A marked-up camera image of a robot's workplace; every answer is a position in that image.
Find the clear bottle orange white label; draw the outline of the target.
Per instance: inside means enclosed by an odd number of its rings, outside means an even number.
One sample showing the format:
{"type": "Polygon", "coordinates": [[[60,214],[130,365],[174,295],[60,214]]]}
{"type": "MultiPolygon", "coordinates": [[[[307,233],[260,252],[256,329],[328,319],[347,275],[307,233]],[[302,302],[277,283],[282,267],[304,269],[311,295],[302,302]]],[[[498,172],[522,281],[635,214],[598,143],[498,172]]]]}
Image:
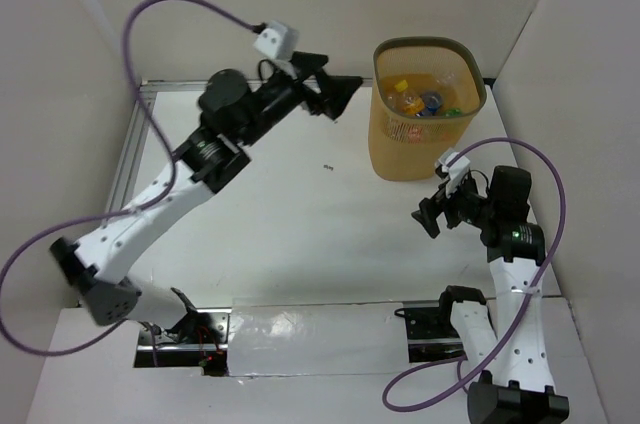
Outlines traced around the clear bottle orange white label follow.
{"type": "Polygon", "coordinates": [[[439,90],[455,90],[460,81],[460,74],[455,71],[443,71],[434,75],[439,90]]]}

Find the green plastic bottle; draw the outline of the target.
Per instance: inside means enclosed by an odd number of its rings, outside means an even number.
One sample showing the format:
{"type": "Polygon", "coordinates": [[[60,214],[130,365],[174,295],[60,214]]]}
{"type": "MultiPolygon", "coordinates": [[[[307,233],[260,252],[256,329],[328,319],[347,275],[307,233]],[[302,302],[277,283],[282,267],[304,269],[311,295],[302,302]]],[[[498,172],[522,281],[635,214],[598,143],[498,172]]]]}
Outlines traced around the green plastic bottle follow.
{"type": "Polygon", "coordinates": [[[457,116],[460,116],[462,114],[463,114],[463,112],[462,112],[462,110],[460,108],[454,107],[454,108],[447,109],[443,113],[443,116],[444,117],[457,117],[457,116]]]}

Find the clear bottle red label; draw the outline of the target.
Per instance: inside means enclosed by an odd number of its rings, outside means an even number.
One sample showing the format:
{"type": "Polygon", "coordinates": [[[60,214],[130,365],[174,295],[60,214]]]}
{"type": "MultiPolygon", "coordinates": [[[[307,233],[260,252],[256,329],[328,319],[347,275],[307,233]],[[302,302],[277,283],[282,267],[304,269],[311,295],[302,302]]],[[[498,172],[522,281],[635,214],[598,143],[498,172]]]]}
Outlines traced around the clear bottle red label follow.
{"type": "Polygon", "coordinates": [[[423,129],[416,124],[390,122],[386,127],[386,133],[395,142],[415,144],[422,141],[423,129]]]}

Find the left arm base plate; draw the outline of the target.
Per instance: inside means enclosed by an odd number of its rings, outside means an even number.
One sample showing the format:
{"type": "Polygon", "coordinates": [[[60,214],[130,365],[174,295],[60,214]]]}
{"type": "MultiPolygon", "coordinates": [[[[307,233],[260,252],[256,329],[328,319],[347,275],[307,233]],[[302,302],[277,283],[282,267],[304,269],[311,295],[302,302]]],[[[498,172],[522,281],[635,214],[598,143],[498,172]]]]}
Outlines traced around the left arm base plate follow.
{"type": "Polygon", "coordinates": [[[199,324],[187,337],[157,326],[142,324],[133,367],[189,368],[209,377],[225,377],[231,308],[201,308],[199,324]]]}

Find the clear bottle blue label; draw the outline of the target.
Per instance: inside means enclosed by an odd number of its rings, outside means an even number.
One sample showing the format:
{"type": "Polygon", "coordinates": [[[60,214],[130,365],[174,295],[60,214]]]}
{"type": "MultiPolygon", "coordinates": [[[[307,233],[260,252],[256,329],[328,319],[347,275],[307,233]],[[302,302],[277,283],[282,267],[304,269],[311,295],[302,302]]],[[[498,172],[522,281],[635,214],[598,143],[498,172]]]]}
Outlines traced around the clear bottle blue label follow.
{"type": "Polygon", "coordinates": [[[419,117],[435,116],[444,104],[442,95],[437,91],[425,91],[420,95],[420,98],[424,108],[417,113],[419,117]]]}

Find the clear bottle yellow cap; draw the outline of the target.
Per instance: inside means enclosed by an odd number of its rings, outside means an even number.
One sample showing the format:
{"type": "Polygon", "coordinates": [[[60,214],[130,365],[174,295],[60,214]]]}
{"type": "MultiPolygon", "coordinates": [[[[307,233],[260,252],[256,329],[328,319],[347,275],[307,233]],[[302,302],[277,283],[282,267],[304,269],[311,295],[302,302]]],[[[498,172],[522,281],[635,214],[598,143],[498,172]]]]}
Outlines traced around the clear bottle yellow cap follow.
{"type": "Polygon", "coordinates": [[[426,109],[421,96],[406,80],[393,85],[387,95],[387,103],[392,109],[406,116],[416,116],[426,109]]]}

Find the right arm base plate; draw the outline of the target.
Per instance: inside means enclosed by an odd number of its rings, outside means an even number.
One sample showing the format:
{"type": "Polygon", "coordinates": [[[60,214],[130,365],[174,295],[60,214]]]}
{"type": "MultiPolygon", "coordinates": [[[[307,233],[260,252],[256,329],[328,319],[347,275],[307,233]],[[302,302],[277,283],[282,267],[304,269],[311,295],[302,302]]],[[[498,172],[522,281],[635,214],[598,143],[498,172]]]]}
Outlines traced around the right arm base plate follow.
{"type": "Polygon", "coordinates": [[[446,324],[435,304],[398,308],[394,316],[404,322],[409,362],[427,363],[464,355],[462,342],[451,324],[446,324]]]}

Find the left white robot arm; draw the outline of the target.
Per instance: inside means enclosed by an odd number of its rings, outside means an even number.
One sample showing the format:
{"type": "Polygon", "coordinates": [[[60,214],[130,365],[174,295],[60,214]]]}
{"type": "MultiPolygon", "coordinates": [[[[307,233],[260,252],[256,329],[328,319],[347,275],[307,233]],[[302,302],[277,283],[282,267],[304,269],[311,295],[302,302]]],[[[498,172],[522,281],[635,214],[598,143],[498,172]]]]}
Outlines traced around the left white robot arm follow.
{"type": "Polygon", "coordinates": [[[57,239],[50,253],[95,324],[148,323],[176,343],[189,341],[212,319],[175,287],[131,274],[142,254],[181,218],[226,187],[250,162],[255,144],[294,109],[340,117],[362,86],[359,76],[330,76],[325,55],[296,52],[251,88],[238,70],[208,80],[198,99],[199,125],[171,154],[172,161],[132,199],[121,216],[76,241],[57,239]]]}

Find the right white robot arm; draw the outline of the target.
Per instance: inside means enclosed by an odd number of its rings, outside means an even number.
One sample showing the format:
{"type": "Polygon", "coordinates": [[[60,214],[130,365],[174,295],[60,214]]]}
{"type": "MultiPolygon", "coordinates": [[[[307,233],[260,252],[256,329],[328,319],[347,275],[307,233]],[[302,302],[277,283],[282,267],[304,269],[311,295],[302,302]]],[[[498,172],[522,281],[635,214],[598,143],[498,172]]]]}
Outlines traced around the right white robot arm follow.
{"type": "Polygon", "coordinates": [[[436,313],[440,331],[458,335],[469,365],[480,370],[468,387],[470,422],[565,422],[569,400],[555,390],[535,279],[546,250],[543,230],[528,220],[530,174],[498,166],[481,195],[465,166],[438,166],[436,173],[442,183],[412,216],[432,238],[439,216],[450,229],[461,223],[479,229],[496,293],[495,318],[482,292],[464,286],[447,287],[436,313]]]}

